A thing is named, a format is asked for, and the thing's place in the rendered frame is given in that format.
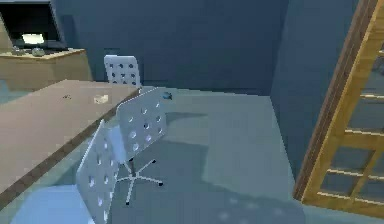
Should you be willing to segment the white perforated swivel chair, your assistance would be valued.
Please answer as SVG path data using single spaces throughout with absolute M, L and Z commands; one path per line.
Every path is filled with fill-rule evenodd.
M 166 134 L 162 95 L 163 91 L 156 87 L 121 103 L 116 109 L 118 124 L 108 130 L 115 158 L 128 172 L 126 177 L 118 179 L 118 182 L 130 181 L 126 196 L 127 205 L 130 204 L 134 183 L 138 179 L 163 185 L 161 180 L 141 175 L 149 165 L 156 162 L 155 159 L 139 170 L 134 167 L 134 158 Z
M 35 190 L 10 224 L 107 224 L 118 171 L 102 119 L 77 169 L 76 183 Z
M 105 55 L 104 65 L 109 83 L 141 87 L 138 61 L 134 56 Z

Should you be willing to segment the brown wooden table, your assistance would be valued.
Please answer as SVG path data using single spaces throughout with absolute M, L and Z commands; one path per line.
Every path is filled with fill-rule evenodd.
M 108 95 L 95 104 L 96 95 Z M 0 105 L 0 210 L 138 95 L 126 84 L 63 80 Z

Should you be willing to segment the light wooden cabinet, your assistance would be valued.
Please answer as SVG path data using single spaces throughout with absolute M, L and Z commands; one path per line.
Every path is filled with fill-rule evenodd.
M 0 80 L 10 90 L 36 91 L 65 79 L 93 80 L 85 49 L 69 49 L 42 57 L 0 53 Z

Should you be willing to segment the wooden door with glass panes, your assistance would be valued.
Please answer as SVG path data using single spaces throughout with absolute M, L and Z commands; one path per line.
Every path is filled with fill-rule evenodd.
M 384 132 L 348 127 L 359 100 L 384 103 L 384 95 L 362 92 L 383 45 L 384 0 L 359 0 L 295 183 L 293 198 L 301 203 L 384 219 L 384 202 L 361 195 L 370 180 L 384 181 L 373 173 L 384 156 Z M 368 152 L 361 170 L 331 166 L 342 147 Z

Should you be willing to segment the black television set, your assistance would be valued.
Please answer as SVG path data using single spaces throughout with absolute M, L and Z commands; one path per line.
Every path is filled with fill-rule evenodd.
M 14 46 L 67 49 L 51 0 L 0 0 L 0 16 Z M 25 34 L 41 34 L 44 42 L 29 44 L 22 38 Z

